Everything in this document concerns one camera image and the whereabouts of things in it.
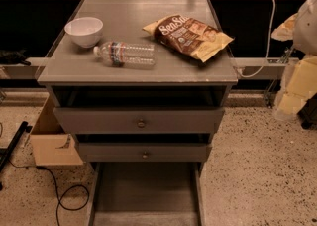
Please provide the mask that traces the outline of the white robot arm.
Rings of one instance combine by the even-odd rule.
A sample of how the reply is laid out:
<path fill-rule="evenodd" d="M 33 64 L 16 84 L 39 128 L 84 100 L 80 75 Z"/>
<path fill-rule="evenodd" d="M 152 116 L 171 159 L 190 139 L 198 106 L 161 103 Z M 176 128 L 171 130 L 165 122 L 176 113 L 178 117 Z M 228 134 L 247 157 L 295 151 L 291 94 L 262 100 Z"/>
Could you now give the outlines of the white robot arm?
<path fill-rule="evenodd" d="M 303 60 L 285 69 L 274 102 L 274 117 L 290 120 L 317 94 L 317 0 L 306 0 L 271 37 L 278 41 L 293 40 L 293 47 L 304 53 Z"/>

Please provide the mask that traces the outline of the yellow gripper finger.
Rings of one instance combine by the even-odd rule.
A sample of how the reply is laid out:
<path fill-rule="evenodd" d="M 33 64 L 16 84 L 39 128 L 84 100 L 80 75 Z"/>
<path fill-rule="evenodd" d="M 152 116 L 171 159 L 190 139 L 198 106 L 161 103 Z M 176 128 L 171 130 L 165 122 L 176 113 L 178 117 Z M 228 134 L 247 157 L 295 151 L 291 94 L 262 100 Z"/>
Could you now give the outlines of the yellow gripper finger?
<path fill-rule="evenodd" d="M 274 101 L 274 117 L 292 120 L 317 93 L 317 56 L 291 60 L 284 70 Z"/>
<path fill-rule="evenodd" d="M 282 24 L 280 24 L 272 33 L 271 37 L 278 41 L 288 41 L 293 39 L 293 29 L 297 14 L 291 15 Z"/>

